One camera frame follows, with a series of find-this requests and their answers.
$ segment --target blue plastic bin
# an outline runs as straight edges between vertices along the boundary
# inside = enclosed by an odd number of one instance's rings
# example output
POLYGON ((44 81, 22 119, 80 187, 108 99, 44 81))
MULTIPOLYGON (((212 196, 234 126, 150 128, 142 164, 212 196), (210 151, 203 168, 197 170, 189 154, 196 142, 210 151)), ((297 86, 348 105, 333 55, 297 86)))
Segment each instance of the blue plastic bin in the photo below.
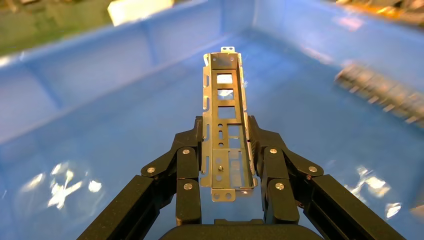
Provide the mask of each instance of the blue plastic bin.
MULTIPOLYGON (((147 20, 2 58, 0 239, 73 240, 202 114, 203 54, 243 57, 247 112, 407 239, 423 131, 334 86, 359 62, 424 90, 424 35, 320 0, 192 1, 147 20)), ((260 190, 203 223, 260 219, 260 190)), ((301 224, 312 227, 302 218, 301 224)), ((146 239, 176 225, 175 203, 146 239)))

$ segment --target metal screw head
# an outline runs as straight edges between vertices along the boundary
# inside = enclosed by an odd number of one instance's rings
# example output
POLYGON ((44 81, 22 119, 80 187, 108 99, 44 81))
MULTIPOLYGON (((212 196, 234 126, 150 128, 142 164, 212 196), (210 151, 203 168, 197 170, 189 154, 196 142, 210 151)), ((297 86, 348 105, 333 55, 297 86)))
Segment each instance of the metal screw head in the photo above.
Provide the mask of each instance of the metal screw head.
POLYGON ((278 190, 283 190, 284 189, 284 184, 282 184, 281 182, 277 182, 275 184, 275 188, 278 190))
POLYGON ((309 169, 309 171, 311 171, 313 173, 316 173, 318 171, 318 169, 314 166, 310 166, 308 169, 309 169))
POLYGON ((184 189, 185 190, 190 190, 190 189, 192 189, 193 188, 193 185, 191 184, 191 183, 186 183, 186 184, 184 184, 184 189))

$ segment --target metal bracket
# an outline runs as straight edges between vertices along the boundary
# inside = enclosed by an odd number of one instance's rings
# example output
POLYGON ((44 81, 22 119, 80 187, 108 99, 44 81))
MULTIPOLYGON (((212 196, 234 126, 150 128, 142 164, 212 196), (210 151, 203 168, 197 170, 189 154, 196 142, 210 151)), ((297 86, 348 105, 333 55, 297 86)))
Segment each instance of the metal bracket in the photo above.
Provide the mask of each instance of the metal bracket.
POLYGON ((241 54, 233 46, 203 56, 203 143, 200 179, 214 202, 232 202, 258 185, 252 162, 241 54))

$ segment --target yellow object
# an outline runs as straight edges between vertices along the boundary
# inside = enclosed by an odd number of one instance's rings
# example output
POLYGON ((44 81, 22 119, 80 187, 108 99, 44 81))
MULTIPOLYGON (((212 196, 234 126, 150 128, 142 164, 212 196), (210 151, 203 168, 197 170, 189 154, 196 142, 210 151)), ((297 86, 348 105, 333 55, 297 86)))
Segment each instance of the yellow object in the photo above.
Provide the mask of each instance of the yellow object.
POLYGON ((392 20, 399 20, 404 10, 392 6, 369 6, 358 3, 349 3, 348 8, 366 12, 376 16, 382 16, 392 20))
POLYGON ((144 19, 148 16, 169 9, 174 0, 116 0, 107 8, 113 25, 144 19))

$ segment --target black object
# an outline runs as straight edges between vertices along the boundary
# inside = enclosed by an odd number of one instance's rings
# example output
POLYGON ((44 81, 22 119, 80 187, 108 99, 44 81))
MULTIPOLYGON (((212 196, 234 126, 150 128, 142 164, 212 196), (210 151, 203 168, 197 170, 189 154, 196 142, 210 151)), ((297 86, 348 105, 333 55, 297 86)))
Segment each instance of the black object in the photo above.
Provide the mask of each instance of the black object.
POLYGON ((262 219, 201 224, 199 170, 202 117, 194 128, 175 135, 171 149, 141 169, 79 240, 143 239, 159 210, 176 194, 177 227, 161 240, 316 240, 297 225, 299 212, 325 239, 404 239, 323 169, 290 151, 276 132, 260 129, 248 117, 252 157, 261 180, 262 219))
POLYGON ((416 89, 358 64, 346 66, 335 82, 367 99, 368 103, 382 106, 385 112, 392 112, 406 123, 424 128, 424 94, 416 89))

